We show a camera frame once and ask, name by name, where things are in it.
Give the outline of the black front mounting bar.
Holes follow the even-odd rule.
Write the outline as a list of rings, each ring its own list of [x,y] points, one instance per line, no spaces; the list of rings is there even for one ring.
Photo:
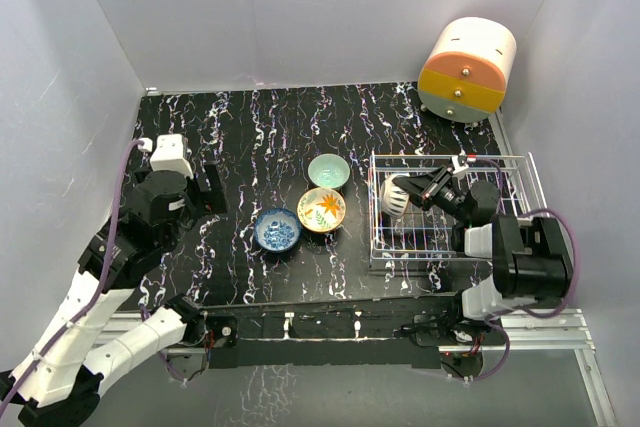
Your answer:
[[[207,320],[206,365],[404,365],[476,376],[482,335],[450,330],[426,313],[324,311],[215,315]]]

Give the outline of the round drawer cabinet pastel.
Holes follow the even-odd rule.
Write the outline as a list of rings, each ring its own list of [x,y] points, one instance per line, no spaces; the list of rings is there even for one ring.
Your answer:
[[[423,65],[417,91],[423,108],[459,123],[491,116],[502,104],[517,41],[504,25],[463,17],[441,32]]]

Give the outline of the orange flower bowl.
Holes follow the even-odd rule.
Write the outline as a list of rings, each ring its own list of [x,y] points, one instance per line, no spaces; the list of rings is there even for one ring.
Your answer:
[[[339,192],[316,187],[303,194],[296,213],[306,229],[315,233],[327,233],[343,223],[346,217],[346,203]]]

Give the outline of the white striped bowl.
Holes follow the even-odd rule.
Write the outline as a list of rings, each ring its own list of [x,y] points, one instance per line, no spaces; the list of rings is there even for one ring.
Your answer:
[[[404,215],[409,205],[409,194],[399,187],[395,180],[405,177],[405,174],[391,174],[381,185],[380,208],[390,217],[398,218]]]

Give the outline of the blue patterned bowl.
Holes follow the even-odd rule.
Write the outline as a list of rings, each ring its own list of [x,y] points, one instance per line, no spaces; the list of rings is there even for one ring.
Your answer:
[[[273,253],[291,249],[299,240],[302,226],[288,209],[273,208],[259,214],[254,224],[254,238],[258,245]]]

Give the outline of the light green bowl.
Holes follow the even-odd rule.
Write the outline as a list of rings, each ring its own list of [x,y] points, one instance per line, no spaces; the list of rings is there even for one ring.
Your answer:
[[[310,181],[317,187],[341,189],[350,177],[350,167],[342,157],[325,153],[316,156],[307,168]]]

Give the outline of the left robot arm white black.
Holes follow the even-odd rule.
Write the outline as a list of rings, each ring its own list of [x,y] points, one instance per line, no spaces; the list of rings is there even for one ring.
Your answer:
[[[194,176],[136,172],[136,185],[91,239],[71,287],[29,355],[1,374],[1,405],[17,404],[24,426],[79,426],[118,380],[167,347],[206,334],[202,307],[180,294],[102,347],[95,342],[142,279],[204,217],[227,211],[214,163]]]

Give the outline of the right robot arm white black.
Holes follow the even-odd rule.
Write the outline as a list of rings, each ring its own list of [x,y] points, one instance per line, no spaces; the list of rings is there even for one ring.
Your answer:
[[[565,242],[560,218],[544,208],[522,216],[503,213],[499,186],[479,180],[461,191],[458,175],[458,168],[442,166],[432,173],[394,174],[383,183],[385,212],[407,204],[424,212],[441,209],[457,221],[451,249],[492,267],[486,279],[456,293],[445,314],[416,318],[396,334],[416,340],[427,333],[479,346],[504,314],[549,319],[562,313],[575,290],[577,254]]]

